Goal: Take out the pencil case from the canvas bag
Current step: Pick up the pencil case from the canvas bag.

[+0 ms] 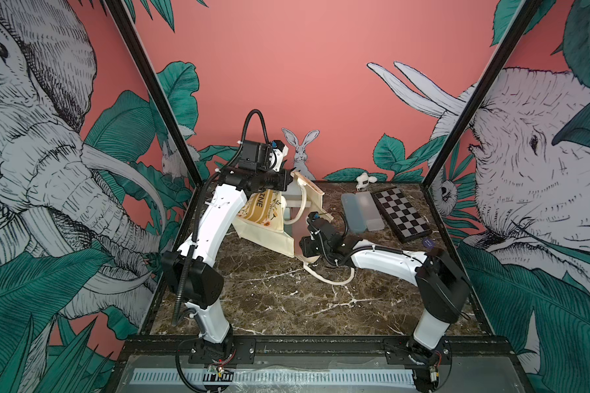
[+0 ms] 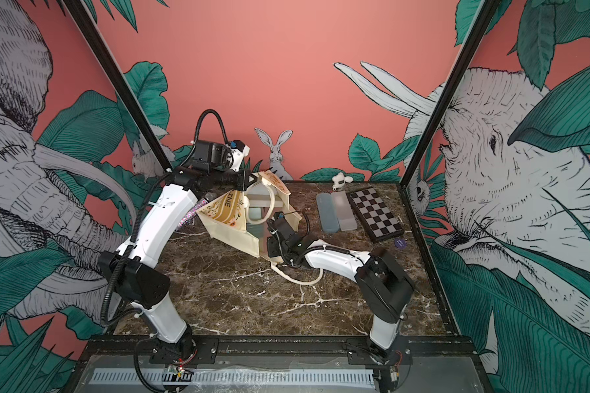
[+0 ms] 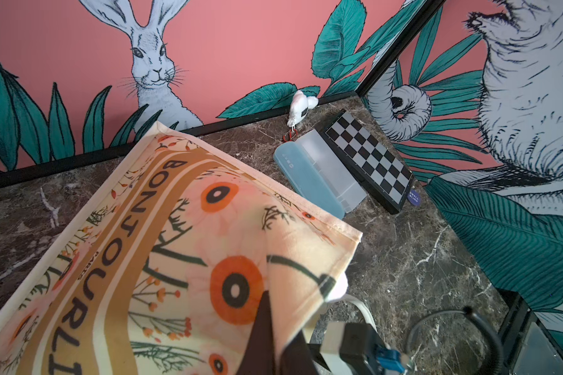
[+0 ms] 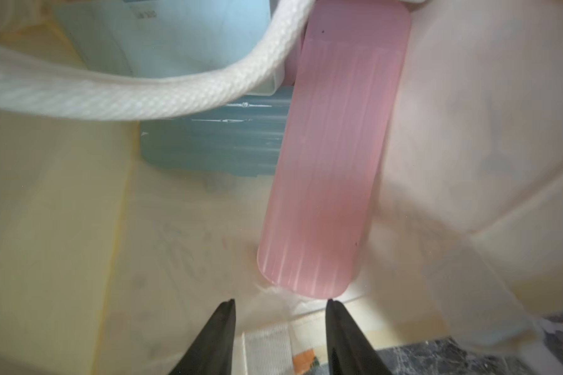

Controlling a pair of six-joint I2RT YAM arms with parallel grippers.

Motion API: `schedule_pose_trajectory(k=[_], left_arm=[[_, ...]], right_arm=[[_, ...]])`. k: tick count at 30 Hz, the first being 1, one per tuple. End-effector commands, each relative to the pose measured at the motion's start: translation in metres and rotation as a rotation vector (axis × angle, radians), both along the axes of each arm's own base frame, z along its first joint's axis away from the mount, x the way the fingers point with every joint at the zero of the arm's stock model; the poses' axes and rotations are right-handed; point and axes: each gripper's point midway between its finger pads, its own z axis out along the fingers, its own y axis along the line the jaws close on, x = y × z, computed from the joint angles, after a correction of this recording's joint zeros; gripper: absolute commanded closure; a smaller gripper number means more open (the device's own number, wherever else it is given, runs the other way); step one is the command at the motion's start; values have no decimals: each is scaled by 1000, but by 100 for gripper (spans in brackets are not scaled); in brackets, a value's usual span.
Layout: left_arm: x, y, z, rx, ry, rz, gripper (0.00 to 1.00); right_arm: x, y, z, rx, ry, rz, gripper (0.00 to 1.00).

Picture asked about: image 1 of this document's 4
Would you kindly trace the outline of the translucent white pencil case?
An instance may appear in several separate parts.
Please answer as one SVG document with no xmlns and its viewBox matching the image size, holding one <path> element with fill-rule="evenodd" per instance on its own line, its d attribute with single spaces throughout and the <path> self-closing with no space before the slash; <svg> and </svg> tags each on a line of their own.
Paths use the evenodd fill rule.
<svg viewBox="0 0 590 393">
<path fill-rule="evenodd" d="M 356 193 L 356 198 L 367 230 L 370 232 L 383 230 L 385 228 L 385 222 L 379 213 L 371 193 Z"/>
</svg>

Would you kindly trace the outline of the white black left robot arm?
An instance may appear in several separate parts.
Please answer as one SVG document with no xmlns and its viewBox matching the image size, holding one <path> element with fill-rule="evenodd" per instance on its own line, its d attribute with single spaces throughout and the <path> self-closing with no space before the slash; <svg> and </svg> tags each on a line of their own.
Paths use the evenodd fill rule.
<svg viewBox="0 0 590 393">
<path fill-rule="evenodd" d="M 181 305 L 194 317 L 200 337 L 213 345 L 226 343 L 231 325 L 222 306 L 224 278 L 214 269 L 216 256 L 234 218 L 254 193 L 285 191 L 293 175 L 287 169 L 245 170 L 225 166 L 211 175 L 198 191 L 191 235 L 162 257 L 165 278 L 175 290 L 171 324 L 182 320 Z"/>
</svg>

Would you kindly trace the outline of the cream floral canvas tote bag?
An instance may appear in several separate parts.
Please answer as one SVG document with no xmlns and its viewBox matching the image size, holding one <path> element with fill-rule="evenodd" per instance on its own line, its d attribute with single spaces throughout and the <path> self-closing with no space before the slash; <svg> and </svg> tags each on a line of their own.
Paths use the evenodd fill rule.
<svg viewBox="0 0 590 393">
<path fill-rule="evenodd" d="M 307 213 L 317 211 L 328 221 L 333 220 L 332 215 L 323 208 L 325 193 L 297 171 L 293 173 L 291 188 L 297 189 L 298 195 L 287 197 L 286 192 L 267 190 L 250 196 L 247 204 L 234 219 L 236 233 L 239 237 L 266 249 L 300 260 L 303 269 L 323 283 L 333 286 L 349 284 L 354 279 L 355 270 L 351 270 L 349 278 L 342 282 L 324 278 L 311 268 L 320 257 L 305 257 L 294 238 L 295 235 L 307 235 Z"/>
</svg>

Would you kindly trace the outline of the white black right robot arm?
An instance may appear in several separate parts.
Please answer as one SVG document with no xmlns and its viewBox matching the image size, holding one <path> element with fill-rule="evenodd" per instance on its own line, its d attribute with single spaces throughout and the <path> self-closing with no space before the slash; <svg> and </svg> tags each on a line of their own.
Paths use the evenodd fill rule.
<svg viewBox="0 0 590 393">
<path fill-rule="evenodd" d="M 319 256 L 329 265 L 372 270 L 398 278 L 418 288 L 424 311 L 412 334 L 411 345 L 435 350 L 450 325 L 462 316 L 471 283 L 465 271 L 441 248 L 410 252 L 374 244 L 341 234 L 331 222 L 314 211 L 306 218 L 309 235 L 303 237 L 303 256 Z"/>
</svg>

